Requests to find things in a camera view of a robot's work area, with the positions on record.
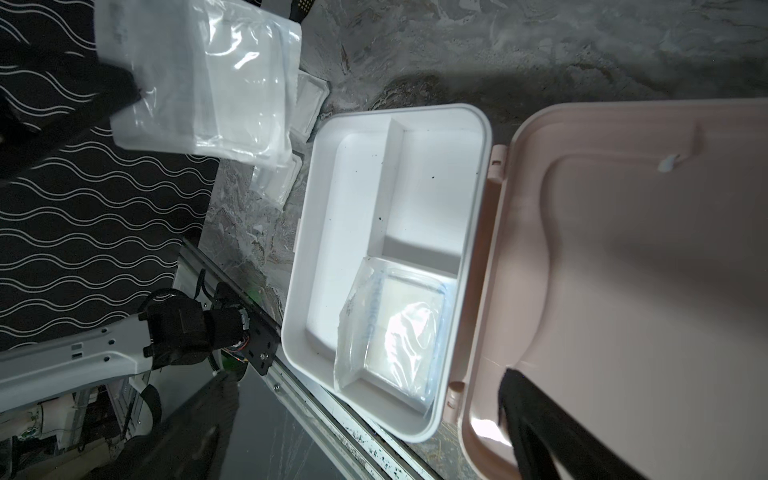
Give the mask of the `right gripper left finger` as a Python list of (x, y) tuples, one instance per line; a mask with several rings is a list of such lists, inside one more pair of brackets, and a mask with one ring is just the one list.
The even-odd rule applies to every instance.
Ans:
[(146, 436), (88, 479), (217, 479), (239, 409), (235, 377), (220, 373)]

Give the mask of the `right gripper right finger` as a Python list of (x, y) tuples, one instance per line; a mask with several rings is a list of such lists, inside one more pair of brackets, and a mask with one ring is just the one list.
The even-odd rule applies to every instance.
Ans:
[(574, 479), (643, 477), (518, 370), (506, 370), (501, 380), (498, 421), (524, 479), (558, 479), (557, 465)]

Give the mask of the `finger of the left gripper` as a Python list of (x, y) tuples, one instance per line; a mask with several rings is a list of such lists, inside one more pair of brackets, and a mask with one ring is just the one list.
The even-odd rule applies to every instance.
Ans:
[(51, 73), (81, 83), (91, 98), (67, 106), (38, 127), (26, 124), (13, 111), (13, 94), (1, 94), (1, 178), (13, 180), (32, 169), (69, 140), (136, 103), (139, 89), (132, 74), (116, 66), (85, 59), (3, 59), (5, 70), (15, 67)]

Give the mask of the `pink first aid box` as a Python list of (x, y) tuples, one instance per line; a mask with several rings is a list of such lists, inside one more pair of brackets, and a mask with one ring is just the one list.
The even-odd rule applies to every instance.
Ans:
[(767, 102), (561, 104), (492, 147), (442, 421), (518, 370), (648, 479), (767, 475)]

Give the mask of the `white tray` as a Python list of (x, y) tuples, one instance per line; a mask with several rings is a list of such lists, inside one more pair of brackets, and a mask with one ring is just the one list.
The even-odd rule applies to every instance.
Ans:
[(468, 104), (337, 115), (313, 143), (284, 355), (408, 442), (441, 422), (491, 147)]

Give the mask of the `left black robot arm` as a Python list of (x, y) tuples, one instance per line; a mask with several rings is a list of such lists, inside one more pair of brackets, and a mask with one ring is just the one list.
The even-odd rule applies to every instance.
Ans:
[(215, 158), (117, 144), (130, 76), (78, 59), (1, 61), (1, 409), (29, 408), (240, 337), (172, 288)]

